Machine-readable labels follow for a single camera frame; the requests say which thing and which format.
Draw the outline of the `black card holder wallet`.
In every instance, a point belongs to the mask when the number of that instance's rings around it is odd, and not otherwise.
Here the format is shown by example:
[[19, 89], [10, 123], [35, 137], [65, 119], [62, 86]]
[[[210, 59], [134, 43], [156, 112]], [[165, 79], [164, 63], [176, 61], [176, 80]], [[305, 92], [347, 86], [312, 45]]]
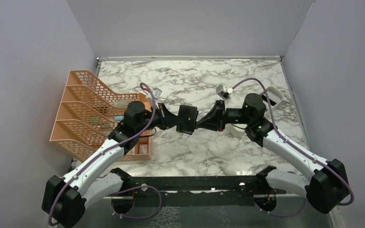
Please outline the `black card holder wallet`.
[[198, 113], [198, 109], [195, 106], [181, 105], [178, 117], [182, 119], [182, 122], [177, 124], [176, 131], [192, 135], [196, 129]]

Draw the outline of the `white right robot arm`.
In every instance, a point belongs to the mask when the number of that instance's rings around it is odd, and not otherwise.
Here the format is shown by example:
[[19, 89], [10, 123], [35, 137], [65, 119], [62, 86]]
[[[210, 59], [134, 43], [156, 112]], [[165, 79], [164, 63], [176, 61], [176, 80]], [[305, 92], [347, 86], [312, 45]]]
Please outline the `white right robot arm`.
[[255, 93], [245, 96], [241, 108], [226, 108], [225, 102], [218, 100], [196, 123], [196, 128], [221, 132], [226, 124], [245, 124], [244, 132], [252, 142], [279, 155], [301, 173], [297, 176], [273, 167], [265, 169], [255, 180], [255, 187], [261, 193], [279, 189], [297, 194], [323, 214], [341, 205], [347, 196], [352, 196], [341, 161], [329, 161], [295, 143], [265, 118], [265, 111], [262, 96]]

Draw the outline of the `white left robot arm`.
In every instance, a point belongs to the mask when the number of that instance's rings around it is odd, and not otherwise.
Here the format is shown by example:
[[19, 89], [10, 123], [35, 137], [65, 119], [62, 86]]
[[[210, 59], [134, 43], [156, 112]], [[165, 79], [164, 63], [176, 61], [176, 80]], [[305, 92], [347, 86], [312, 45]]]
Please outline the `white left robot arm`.
[[143, 102], [131, 102], [123, 120], [93, 155], [73, 171], [62, 177], [54, 175], [47, 181], [42, 209], [48, 213], [49, 225], [71, 228], [98, 200], [115, 192], [128, 193], [131, 176], [125, 171], [116, 169], [104, 178], [100, 175], [134, 148], [144, 131], [155, 127], [167, 130], [182, 122], [183, 119], [169, 112], [163, 103], [148, 111]]

